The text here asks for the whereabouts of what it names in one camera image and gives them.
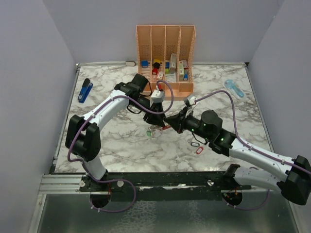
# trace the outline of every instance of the white marble tabletop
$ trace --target white marble tabletop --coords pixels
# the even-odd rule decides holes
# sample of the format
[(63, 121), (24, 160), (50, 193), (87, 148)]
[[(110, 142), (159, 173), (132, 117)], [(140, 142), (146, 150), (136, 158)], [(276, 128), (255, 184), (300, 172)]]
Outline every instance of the white marble tabletop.
[[(129, 82), (137, 73), (137, 67), (85, 66), (81, 67), (68, 119), (74, 114), (82, 116), (91, 111), (107, 98), (119, 82)], [(199, 98), (213, 91), (224, 89), (223, 83), (233, 79), (247, 95), (246, 100), (233, 97), (240, 135), (249, 142), (270, 150), (267, 136), (260, 118), (250, 82), (244, 65), (197, 65), (192, 68), (194, 94)], [(77, 97), (85, 78), (94, 84), (85, 103)], [(166, 109), (169, 101), (163, 103)], [(166, 116), (178, 113), (184, 107), (183, 101), (175, 101)], [(194, 110), (200, 118), (203, 111), (212, 109), (223, 119), (223, 128), (234, 130), (230, 100), (220, 93), (203, 100)], [(143, 121), (144, 114), (135, 115), (124, 109), (110, 120), (101, 132), (102, 148), (99, 153), (101, 162), (110, 172), (173, 172), (173, 171), (216, 171), (226, 170), (232, 164), (250, 167), (247, 162), (228, 158), (214, 153), (204, 146), (201, 154), (193, 155), (196, 148), (188, 141), (190, 132), (177, 134), (173, 129), (156, 131), (149, 138), (146, 131), (150, 125)], [(65, 147), (67, 126), (64, 131), (58, 154), (56, 173), (84, 172), (79, 162), (67, 161), (68, 149)]]

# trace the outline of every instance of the table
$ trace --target table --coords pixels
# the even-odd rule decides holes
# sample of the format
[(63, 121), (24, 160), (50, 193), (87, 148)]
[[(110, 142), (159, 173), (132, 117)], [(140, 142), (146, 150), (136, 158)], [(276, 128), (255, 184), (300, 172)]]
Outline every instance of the table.
[[(74, 90), (68, 119), (74, 114), (82, 116), (105, 100), (114, 86), (120, 82), (129, 82), (137, 73), (137, 67), (126, 66), (84, 66), (81, 67)], [(237, 127), (239, 134), (263, 149), (270, 150), (267, 135), (260, 117), (250, 81), (244, 64), (241, 65), (195, 65), (192, 67), (194, 94), (202, 97), (213, 91), (223, 89), (227, 79), (233, 79), (246, 93), (246, 100), (235, 102)], [(79, 103), (77, 97), (85, 78), (94, 84), (85, 103)], [(163, 103), (163, 109), (169, 101)], [(166, 114), (178, 113), (185, 104), (175, 101)], [(227, 95), (220, 93), (203, 100), (194, 110), (194, 116), (200, 118), (203, 111), (212, 109), (223, 119), (223, 128), (234, 131), (232, 109)], [(120, 111), (101, 131), (102, 148), (99, 153), (101, 162), (110, 172), (173, 172), (173, 171), (216, 171), (226, 170), (230, 164), (250, 167), (251, 164), (239, 159), (216, 154), (208, 146), (199, 155), (193, 155), (196, 148), (188, 141), (193, 140), (190, 132), (177, 134), (173, 129), (157, 131), (152, 138), (146, 135), (150, 125), (142, 120), (143, 114), (135, 115), (126, 109)], [(65, 147), (68, 120), (62, 135), (57, 156), (56, 173), (84, 172), (79, 162), (67, 161), (68, 149)]]

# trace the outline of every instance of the wall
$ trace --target wall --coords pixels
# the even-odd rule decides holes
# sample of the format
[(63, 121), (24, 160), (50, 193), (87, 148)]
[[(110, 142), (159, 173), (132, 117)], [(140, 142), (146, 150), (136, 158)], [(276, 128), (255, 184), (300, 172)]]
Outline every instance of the wall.
[(40, 0), (0, 3), (0, 232), (28, 230), (75, 61)]
[(137, 24), (193, 24), (194, 61), (249, 62), (282, 0), (43, 0), (79, 63), (137, 60)]
[[(249, 65), (277, 153), (311, 162), (311, 1), (285, 0)], [(311, 197), (302, 208), (310, 218)]]

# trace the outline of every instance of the black and white robotic arm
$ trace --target black and white robotic arm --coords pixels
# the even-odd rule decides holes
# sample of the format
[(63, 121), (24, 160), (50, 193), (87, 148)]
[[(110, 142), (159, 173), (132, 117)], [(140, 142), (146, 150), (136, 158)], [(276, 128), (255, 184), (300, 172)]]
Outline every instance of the black and white robotic arm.
[[(101, 148), (100, 131), (120, 110), (132, 105), (145, 113), (143, 119), (149, 124), (164, 127), (166, 122), (177, 133), (188, 130), (192, 134), (203, 138), (214, 152), (247, 161), (263, 169), (255, 170), (243, 168), (239, 165), (231, 165), (225, 175), (230, 176), (230, 180), (236, 183), (237, 186), (252, 185), (280, 191), (289, 201), (300, 205), (306, 204), (311, 191), (311, 176), (302, 171), (311, 171), (306, 158), (298, 156), (293, 159), (282, 156), (238, 138), (234, 133), (222, 128), (223, 121), (213, 110), (204, 111), (201, 119), (195, 118), (193, 116), (193, 106), (196, 104), (196, 98), (193, 95), (185, 99), (186, 106), (174, 116), (165, 117), (165, 114), (152, 114), (150, 111), (163, 112), (164, 91), (154, 91), (149, 100), (141, 94), (147, 84), (148, 80), (144, 76), (137, 74), (131, 82), (116, 85), (115, 90), (97, 108), (82, 117), (74, 115), (70, 119), (66, 138), (67, 148), (70, 148), (74, 137), (85, 120), (92, 117), (83, 128), (84, 132), (80, 133), (75, 141), (72, 153), (84, 161), (84, 165), (94, 178), (97, 180), (104, 179), (107, 172), (98, 155)], [(104, 108), (94, 114), (100, 106), (107, 102), (109, 103)]]

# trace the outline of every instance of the red clip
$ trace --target red clip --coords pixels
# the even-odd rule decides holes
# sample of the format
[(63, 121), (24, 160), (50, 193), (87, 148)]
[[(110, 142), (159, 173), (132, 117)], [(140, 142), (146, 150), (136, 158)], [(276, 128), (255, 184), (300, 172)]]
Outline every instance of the red clip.
[(199, 147), (197, 150), (196, 150), (196, 154), (201, 154), (201, 152), (204, 150), (203, 147)]

